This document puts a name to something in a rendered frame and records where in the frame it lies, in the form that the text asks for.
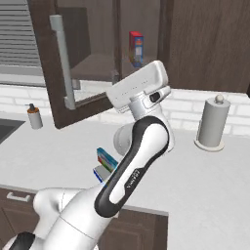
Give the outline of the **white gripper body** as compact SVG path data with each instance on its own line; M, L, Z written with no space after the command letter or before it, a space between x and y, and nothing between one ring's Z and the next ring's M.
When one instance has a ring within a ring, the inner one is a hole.
M121 111L140 92L151 94L168 85L168 75L161 61L153 61L115 83L105 92L116 110Z

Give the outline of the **red and blue food box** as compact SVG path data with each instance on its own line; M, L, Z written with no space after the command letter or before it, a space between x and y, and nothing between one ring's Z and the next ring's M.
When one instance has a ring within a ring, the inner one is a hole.
M133 67L143 64L144 36L139 31L129 32L129 59Z

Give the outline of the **dark brown solid cabinet door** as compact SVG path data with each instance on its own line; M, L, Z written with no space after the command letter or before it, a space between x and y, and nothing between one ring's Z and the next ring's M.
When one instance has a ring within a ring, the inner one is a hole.
M247 93L250 0L160 0L158 47L172 88Z

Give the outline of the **blue digital scale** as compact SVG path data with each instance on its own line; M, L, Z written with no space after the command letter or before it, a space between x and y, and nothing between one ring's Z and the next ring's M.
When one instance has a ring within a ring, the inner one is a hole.
M97 149L97 157L100 165L95 167L93 172L102 183L115 170L118 162L101 147Z

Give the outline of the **dark brown glass cabinet door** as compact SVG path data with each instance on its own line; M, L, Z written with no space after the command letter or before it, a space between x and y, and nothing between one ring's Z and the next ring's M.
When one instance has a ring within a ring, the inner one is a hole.
M75 99L75 110L65 106L63 70L57 36L50 24L50 15L58 15L56 0L27 1L55 126L61 129L112 108L105 90L81 101ZM71 79L73 87L81 81L72 77Z

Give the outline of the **dark brown base cabinet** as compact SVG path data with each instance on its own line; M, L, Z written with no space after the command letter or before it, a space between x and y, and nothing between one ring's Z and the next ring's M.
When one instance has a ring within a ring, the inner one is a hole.
M34 209L0 204L0 249L19 232L33 232L39 216ZM99 250L167 250L168 216L122 209L100 241Z

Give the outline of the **grey paper towel holder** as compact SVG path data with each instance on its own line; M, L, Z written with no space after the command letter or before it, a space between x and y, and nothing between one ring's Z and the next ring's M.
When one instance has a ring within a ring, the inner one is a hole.
M229 114L230 102L222 95L205 101L194 143L202 150L218 152L224 148L222 135Z

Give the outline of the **grey soap dispenser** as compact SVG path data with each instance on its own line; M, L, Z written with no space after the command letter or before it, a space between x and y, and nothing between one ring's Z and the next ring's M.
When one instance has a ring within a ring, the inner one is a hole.
M42 122L40 110L38 107L36 107L34 104L29 104L27 114L28 114L28 118L29 118L32 129L38 130L43 127L43 122Z

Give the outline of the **grey window blinds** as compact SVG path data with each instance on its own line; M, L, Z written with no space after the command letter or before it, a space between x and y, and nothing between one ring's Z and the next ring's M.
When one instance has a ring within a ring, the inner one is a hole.
M45 85L27 0L0 0L0 81Z

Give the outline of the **dark sink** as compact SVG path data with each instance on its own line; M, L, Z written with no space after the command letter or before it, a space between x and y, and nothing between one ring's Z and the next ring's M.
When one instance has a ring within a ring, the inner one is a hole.
M23 124L21 120L0 118L0 144L8 139Z

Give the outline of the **dark brown drawer front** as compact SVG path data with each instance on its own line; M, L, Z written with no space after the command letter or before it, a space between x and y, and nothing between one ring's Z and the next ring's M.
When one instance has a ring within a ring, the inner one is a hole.
M28 202L20 202L20 201L16 201L16 200L7 199L6 196L7 196L8 192L13 192L14 195L20 196L20 197L25 197L29 194L31 196L31 198ZM33 209L34 196L35 196L35 194L32 192L13 190L13 189L0 187L0 204L6 203L6 204L12 205L12 206L24 206L24 207L28 207L30 209Z

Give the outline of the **dark brown wall cabinet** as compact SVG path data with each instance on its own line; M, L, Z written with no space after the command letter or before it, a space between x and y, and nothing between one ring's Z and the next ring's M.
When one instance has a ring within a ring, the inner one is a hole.
M144 37L143 63L157 59L160 0L56 0L71 77L112 81L136 69L129 33Z

